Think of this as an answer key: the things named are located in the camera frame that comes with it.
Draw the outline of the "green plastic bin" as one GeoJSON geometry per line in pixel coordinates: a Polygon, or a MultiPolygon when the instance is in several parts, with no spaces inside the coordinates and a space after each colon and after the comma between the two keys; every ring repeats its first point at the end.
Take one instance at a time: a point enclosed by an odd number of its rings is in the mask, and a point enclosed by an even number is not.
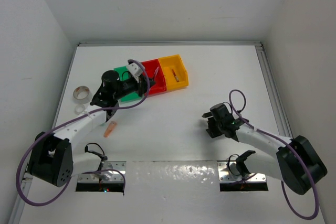
{"type": "Polygon", "coordinates": [[[120,97],[120,102],[127,103],[135,100],[141,99],[138,95],[139,84],[128,72],[126,66],[114,68],[119,75],[119,80],[122,81],[122,90],[126,90],[127,95],[120,97]]]}

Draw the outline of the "orange pen cap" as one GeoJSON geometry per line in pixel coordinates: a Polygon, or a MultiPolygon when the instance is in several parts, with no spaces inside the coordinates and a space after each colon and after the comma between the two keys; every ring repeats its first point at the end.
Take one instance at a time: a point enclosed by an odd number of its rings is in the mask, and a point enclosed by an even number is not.
{"type": "Polygon", "coordinates": [[[110,122],[110,124],[108,125],[106,131],[104,132],[103,137],[105,137],[105,138],[109,137],[110,134],[112,133],[112,131],[116,128],[116,126],[117,126],[116,122],[114,122],[114,121],[110,122]]]}

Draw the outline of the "large tape roll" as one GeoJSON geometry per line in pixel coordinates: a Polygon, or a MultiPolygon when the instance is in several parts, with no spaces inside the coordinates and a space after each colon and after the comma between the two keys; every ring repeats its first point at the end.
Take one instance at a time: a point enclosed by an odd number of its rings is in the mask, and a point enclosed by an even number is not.
{"type": "Polygon", "coordinates": [[[92,99],[92,93],[87,86],[79,86],[74,89],[72,94],[75,103],[86,104],[92,99]]]}

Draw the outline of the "yellow plastic bin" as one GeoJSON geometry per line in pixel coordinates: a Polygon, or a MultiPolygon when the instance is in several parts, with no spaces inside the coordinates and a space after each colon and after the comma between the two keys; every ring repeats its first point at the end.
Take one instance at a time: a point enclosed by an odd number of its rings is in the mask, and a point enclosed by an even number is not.
{"type": "Polygon", "coordinates": [[[158,59],[161,66],[167,91],[185,88],[189,85],[188,73],[180,55],[172,55],[158,59]]]}

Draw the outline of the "red plastic bin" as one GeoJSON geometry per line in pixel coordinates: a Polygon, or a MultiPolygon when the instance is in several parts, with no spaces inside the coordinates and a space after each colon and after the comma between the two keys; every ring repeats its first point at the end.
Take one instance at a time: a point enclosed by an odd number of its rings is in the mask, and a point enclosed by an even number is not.
{"type": "Polygon", "coordinates": [[[159,71],[155,78],[156,84],[150,89],[149,95],[155,95],[166,91],[165,77],[162,68],[157,59],[141,62],[145,67],[145,71],[149,78],[153,79],[155,69],[159,67],[159,71]]]}

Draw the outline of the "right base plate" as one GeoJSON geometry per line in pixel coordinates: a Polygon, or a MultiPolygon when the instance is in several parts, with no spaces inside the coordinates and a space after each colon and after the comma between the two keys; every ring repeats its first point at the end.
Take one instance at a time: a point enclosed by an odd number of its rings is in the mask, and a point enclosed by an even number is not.
{"type": "Polygon", "coordinates": [[[219,161],[217,163],[219,182],[222,184],[232,183],[266,183],[264,174],[254,173],[242,176],[236,169],[235,161],[219,161]]]}

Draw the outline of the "left base plate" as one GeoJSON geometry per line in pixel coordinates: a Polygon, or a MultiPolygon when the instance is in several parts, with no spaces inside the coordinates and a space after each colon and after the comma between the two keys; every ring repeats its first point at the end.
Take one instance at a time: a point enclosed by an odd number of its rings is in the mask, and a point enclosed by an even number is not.
{"type": "Polygon", "coordinates": [[[78,176],[79,183],[123,183],[126,173],[126,162],[106,162],[102,170],[105,172],[97,174],[80,174],[78,176]]]}

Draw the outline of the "red gel pen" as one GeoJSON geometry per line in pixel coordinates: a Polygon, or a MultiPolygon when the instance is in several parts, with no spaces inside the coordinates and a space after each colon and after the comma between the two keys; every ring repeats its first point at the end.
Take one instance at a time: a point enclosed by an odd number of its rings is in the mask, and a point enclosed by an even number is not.
{"type": "Polygon", "coordinates": [[[176,74],[176,72],[175,72],[174,69],[172,69],[172,74],[173,74],[173,76],[174,76],[176,82],[179,82],[179,78],[178,78],[178,76],[177,76],[177,74],[176,74]]]}

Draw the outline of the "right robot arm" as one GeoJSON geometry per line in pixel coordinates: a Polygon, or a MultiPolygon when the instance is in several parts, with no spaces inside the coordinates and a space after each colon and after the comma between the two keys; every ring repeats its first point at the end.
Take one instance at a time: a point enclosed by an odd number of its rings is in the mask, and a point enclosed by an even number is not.
{"type": "Polygon", "coordinates": [[[290,138],[252,128],[246,118],[234,116],[224,103],[212,106],[202,117],[207,119],[206,131],[211,138],[223,135],[253,147],[228,165],[235,178],[261,173],[304,195],[312,187],[311,182],[319,182],[328,173],[309,140],[301,135],[290,138]]]}

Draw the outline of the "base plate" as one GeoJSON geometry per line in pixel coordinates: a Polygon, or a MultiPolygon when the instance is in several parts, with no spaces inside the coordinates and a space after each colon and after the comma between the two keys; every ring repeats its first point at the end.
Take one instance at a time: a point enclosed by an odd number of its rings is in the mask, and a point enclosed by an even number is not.
{"type": "Polygon", "coordinates": [[[242,176],[236,169],[235,161],[219,161],[217,163],[219,182],[222,184],[232,183],[266,183],[264,174],[254,173],[242,176]]]}
{"type": "Polygon", "coordinates": [[[79,183],[123,183],[126,173],[126,162],[106,162],[102,170],[105,172],[97,174],[80,174],[78,176],[79,183]]]}

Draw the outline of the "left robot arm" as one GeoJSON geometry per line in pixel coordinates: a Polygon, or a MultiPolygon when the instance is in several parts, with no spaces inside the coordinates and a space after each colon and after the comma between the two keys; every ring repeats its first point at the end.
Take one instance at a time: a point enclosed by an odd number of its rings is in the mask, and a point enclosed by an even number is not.
{"type": "Polygon", "coordinates": [[[95,172],[102,168],[107,157],[87,147],[84,153],[75,155],[75,147],[97,126],[109,121],[119,107],[119,99],[136,92],[144,95],[155,85],[144,74],[130,75],[124,81],[114,70],[106,71],[102,83],[94,94],[84,118],[63,126],[53,133],[40,133],[41,141],[32,149],[28,172],[57,187],[70,181],[72,176],[95,172]]]}

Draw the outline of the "small white tape roll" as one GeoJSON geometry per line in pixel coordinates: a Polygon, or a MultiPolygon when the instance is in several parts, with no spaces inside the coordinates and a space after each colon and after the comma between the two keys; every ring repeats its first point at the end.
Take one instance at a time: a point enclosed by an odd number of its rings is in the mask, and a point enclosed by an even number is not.
{"type": "Polygon", "coordinates": [[[84,113],[86,110],[86,107],[83,104],[78,104],[76,105],[74,112],[76,115],[80,115],[82,113],[84,113]]]}

